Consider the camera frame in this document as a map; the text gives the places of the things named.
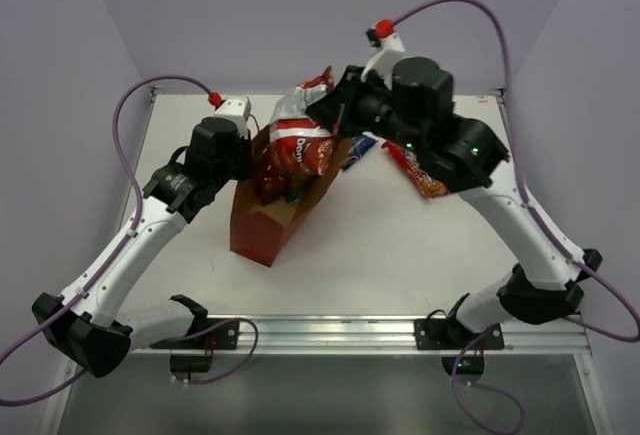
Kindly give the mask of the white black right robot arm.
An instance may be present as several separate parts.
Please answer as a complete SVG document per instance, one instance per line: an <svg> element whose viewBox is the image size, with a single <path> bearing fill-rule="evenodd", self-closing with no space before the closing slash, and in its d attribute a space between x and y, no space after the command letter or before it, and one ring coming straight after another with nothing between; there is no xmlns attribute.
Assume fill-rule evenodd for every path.
<svg viewBox="0 0 640 435"><path fill-rule="evenodd" d="M348 66L333 88L305 95L305 113L340 138L370 132L412 152L421 169L474 208L515 256L505 279L463 295L429 336L468 347L481 332L516 319L541 325L578 312L580 282L602 261L595 249L554 247L518 190L507 147L484 122L454 112L454 79L428 58L398 61L388 79Z"/></svg>

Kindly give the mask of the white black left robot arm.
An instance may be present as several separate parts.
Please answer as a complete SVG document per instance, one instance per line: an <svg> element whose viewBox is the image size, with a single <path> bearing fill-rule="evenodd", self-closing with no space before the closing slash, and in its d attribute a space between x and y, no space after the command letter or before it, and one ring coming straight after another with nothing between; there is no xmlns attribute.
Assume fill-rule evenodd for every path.
<svg viewBox="0 0 640 435"><path fill-rule="evenodd" d="M129 226L60 295L35 300L32 312L46 326L48 343L96 378L139 348L164 341L201 345L208 312L189 297L174 295L137 313L121 306L160 251L226 183L249 177L251 154L246 117L213 116L197 124L189 145L153 173Z"/></svg>

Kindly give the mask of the red Doritos chip bag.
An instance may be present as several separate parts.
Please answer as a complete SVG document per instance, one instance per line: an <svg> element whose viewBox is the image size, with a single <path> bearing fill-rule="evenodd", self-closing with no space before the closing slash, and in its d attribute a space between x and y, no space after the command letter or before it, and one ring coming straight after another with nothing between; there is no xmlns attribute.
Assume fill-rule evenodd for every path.
<svg viewBox="0 0 640 435"><path fill-rule="evenodd" d="M269 145L264 145L254 160L254 184L263 206L273 203L287 189L290 176L273 163Z"/></svg>

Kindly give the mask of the red brown paper bag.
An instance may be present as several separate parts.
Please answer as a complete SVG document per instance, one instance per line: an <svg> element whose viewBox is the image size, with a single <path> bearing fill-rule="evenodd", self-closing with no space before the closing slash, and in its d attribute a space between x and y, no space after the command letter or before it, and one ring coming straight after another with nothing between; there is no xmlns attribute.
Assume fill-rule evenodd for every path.
<svg viewBox="0 0 640 435"><path fill-rule="evenodd" d="M230 250L270 267L308 215L321 202L347 158L350 139L338 142L325 175L313 181L301 199L279 198L263 206L251 179L237 183L230 214Z"/></svg>

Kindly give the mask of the blue Kettle potato chips bag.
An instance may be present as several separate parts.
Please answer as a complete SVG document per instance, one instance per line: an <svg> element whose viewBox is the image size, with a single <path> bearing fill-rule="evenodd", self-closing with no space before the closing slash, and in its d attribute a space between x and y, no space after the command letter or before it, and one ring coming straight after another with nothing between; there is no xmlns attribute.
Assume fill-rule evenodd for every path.
<svg viewBox="0 0 640 435"><path fill-rule="evenodd" d="M354 137L347 156L342 164L342 170L349 170L355 163L361 160L366 153L377 144L377 140L368 136Z"/></svg>

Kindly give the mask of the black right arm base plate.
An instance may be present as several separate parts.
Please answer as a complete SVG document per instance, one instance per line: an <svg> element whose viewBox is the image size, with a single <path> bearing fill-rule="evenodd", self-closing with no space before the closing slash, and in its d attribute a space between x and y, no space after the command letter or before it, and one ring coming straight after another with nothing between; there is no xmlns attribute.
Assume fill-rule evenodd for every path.
<svg viewBox="0 0 640 435"><path fill-rule="evenodd" d="M457 320L437 309L413 320L416 348L423 351L461 350L478 333L461 325Z"/></svg>

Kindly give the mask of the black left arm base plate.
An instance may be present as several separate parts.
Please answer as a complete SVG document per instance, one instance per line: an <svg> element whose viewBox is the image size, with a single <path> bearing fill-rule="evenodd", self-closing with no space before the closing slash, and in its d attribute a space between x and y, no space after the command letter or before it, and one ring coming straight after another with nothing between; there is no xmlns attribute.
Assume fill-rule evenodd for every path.
<svg viewBox="0 0 640 435"><path fill-rule="evenodd" d="M187 332L193 335L223 322L223 325L206 334L183 341L163 340L151 345L152 349L173 350L235 350L237 346L240 322L237 319L203 318L194 321Z"/></svg>

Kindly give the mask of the red patterned snack bag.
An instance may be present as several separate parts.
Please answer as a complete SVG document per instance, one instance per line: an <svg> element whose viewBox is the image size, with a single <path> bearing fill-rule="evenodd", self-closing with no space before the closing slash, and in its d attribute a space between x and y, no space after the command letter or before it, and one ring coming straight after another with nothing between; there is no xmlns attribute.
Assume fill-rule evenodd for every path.
<svg viewBox="0 0 640 435"><path fill-rule="evenodd" d="M419 166L417 157L413 152L390 142L384 142L382 149L388 152L389 156L424 198L438 198L450 194L450 191L442 182L431 177Z"/></svg>

